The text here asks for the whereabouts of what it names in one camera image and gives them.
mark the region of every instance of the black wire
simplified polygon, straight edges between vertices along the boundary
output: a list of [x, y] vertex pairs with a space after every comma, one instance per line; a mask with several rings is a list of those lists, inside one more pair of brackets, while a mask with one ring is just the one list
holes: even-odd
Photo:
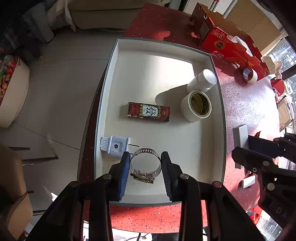
[[138, 236], [138, 238], [137, 238], [137, 241], [139, 241], [139, 240], [140, 240], [140, 237], [141, 237], [141, 233], [139, 233], [139, 236]]

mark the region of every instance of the red table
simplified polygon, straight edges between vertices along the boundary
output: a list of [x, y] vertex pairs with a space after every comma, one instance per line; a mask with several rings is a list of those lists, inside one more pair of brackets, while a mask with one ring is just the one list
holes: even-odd
[[[193, 23], [190, 21], [189, 14], [154, 4], [145, 4], [124, 36], [163, 40], [204, 51], [197, 45], [196, 38], [191, 36], [192, 32], [194, 32]], [[242, 79], [241, 72], [233, 65], [219, 56], [212, 55], [212, 57], [221, 86], [226, 117], [227, 158], [223, 184], [241, 206], [248, 210], [257, 204], [259, 185], [256, 180], [251, 188], [238, 188], [245, 173], [244, 169], [235, 169], [234, 161], [231, 158], [231, 151], [234, 148], [232, 128], [247, 124], [250, 135], [262, 131], [266, 139], [273, 140], [278, 137], [279, 114], [274, 92], [268, 78], [264, 78], [254, 85], [247, 85]], [[100, 90], [99, 86], [94, 107], [98, 102]], [[116, 229], [144, 233], [178, 232], [181, 204], [162, 207], [111, 205], [110, 211], [112, 227]], [[202, 212], [203, 226], [207, 226], [204, 203], [202, 203]]]

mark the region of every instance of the fruit box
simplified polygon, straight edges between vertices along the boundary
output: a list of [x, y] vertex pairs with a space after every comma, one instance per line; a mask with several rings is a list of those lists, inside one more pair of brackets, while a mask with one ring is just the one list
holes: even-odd
[[[261, 61], [262, 55], [254, 46], [252, 38], [233, 22], [225, 20], [223, 15], [212, 12], [206, 6], [197, 3], [191, 20], [194, 22], [195, 37], [199, 39], [201, 48], [210, 53], [218, 52], [228, 62], [238, 64], [240, 69], [251, 67], [257, 72], [258, 80], [270, 74], [266, 63]], [[232, 42], [228, 38], [229, 35], [238, 36], [244, 40], [253, 57], [247, 54], [242, 44]]]

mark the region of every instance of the shallow white tray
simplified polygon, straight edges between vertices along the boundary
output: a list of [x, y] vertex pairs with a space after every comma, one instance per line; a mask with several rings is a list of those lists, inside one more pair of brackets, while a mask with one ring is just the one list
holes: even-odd
[[[159, 155], [167, 151], [172, 163], [180, 165], [183, 173], [198, 181], [223, 182], [226, 125], [219, 83], [206, 92], [212, 103], [208, 118], [189, 122], [180, 112], [180, 102], [187, 95], [186, 84], [205, 68], [216, 74], [211, 56], [196, 49], [151, 39], [117, 39], [100, 99], [95, 176], [108, 173], [110, 167], [120, 161], [100, 150], [101, 137], [118, 135], [130, 137], [131, 144], [152, 148]], [[128, 102], [169, 106], [170, 121], [159, 123], [127, 118]], [[137, 149], [130, 147], [129, 152]], [[153, 171], [155, 165], [155, 162], [147, 161], [137, 163], [137, 168]], [[170, 202], [162, 173], [155, 178], [154, 184], [139, 182], [129, 175], [121, 202]]]

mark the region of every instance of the roll of tape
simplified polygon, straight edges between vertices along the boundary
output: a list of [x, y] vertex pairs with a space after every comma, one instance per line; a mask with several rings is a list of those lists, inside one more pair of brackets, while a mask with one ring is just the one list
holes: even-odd
[[242, 77], [245, 81], [248, 82], [248, 84], [254, 84], [258, 79], [256, 71], [253, 70], [251, 67], [244, 68], [244, 70], [242, 71]]
[[181, 101], [180, 110], [186, 120], [195, 122], [207, 118], [212, 111], [212, 105], [205, 93], [192, 91]]

